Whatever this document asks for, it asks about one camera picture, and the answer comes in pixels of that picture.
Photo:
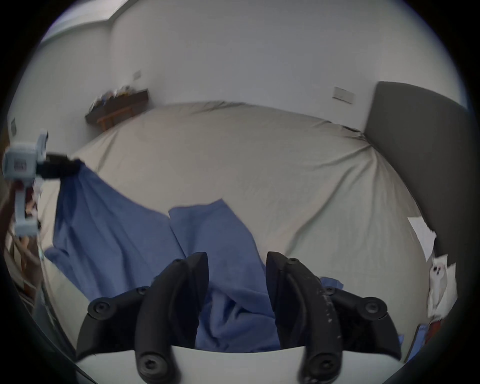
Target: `red object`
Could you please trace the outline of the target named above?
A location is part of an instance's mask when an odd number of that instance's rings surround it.
[[[428,326],[427,335],[425,336],[425,344],[427,344],[432,338],[432,336],[438,332],[441,325],[442,325],[441,321],[430,323],[430,325]]]

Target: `gray bed sheet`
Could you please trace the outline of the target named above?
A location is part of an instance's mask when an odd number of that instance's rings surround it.
[[[299,258],[388,305],[405,356],[425,322],[428,270],[407,217],[419,209],[388,162],[364,139],[328,121],[225,102],[153,109],[77,153],[131,200],[167,213],[219,198],[252,233],[260,256]],[[51,246],[59,182],[44,185],[40,247]],[[88,300],[47,259],[52,307],[72,344]]]

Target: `white paper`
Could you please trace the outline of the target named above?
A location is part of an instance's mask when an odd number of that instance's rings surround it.
[[[434,257],[432,261],[432,268],[438,265],[447,265],[447,255],[440,257]],[[434,292],[432,289],[432,281],[430,281],[430,292],[428,295],[427,316],[432,318],[433,321],[441,320],[445,318],[457,299],[456,293],[456,278],[455,278],[456,266],[453,263],[446,268],[447,285],[445,291],[440,299],[440,302],[435,305]]]
[[[425,261],[427,261],[433,252],[433,243],[435,242],[437,234],[428,228],[427,223],[425,223],[425,220],[423,220],[421,216],[408,217],[408,221],[417,235],[423,249],[423,254],[425,255]]]

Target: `wall outlet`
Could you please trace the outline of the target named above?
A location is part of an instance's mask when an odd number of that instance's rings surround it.
[[[333,98],[345,101],[346,103],[353,104],[354,94],[346,91],[345,89],[334,87],[333,88]]]

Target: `blue blanket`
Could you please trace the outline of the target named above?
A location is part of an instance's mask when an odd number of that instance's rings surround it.
[[[251,233],[223,200],[169,216],[130,201],[82,164],[62,180],[53,247],[45,251],[89,299],[148,286],[174,259],[207,252],[209,289],[196,348],[280,348],[265,270]]]

